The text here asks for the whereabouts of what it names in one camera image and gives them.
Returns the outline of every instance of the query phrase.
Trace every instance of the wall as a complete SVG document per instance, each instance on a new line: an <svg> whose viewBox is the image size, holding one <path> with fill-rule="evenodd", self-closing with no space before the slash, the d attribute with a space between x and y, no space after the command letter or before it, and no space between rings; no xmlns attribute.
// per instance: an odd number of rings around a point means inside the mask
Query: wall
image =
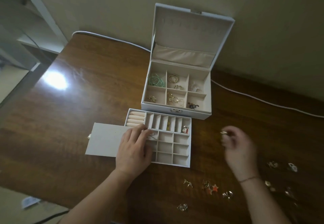
<svg viewBox="0 0 324 224"><path fill-rule="evenodd" d="M156 2L233 17L216 68L324 100L324 0L42 1L68 39L88 30L146 47Z"/></svg>

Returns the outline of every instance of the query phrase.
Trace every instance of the jewelry box tray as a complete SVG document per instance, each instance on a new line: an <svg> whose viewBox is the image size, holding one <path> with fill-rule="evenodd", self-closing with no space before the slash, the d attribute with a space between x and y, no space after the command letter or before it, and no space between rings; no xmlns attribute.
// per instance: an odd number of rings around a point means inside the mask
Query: jewelry box tray
<svg viewBox="0 0 324 224"><path fill-rule="evenodd" d="M125 126L130 125L127 120L132 111L145 113L144 124L154 133L146 140L153 149L153 163L190 168L191 118L130 108Z"/></svg>

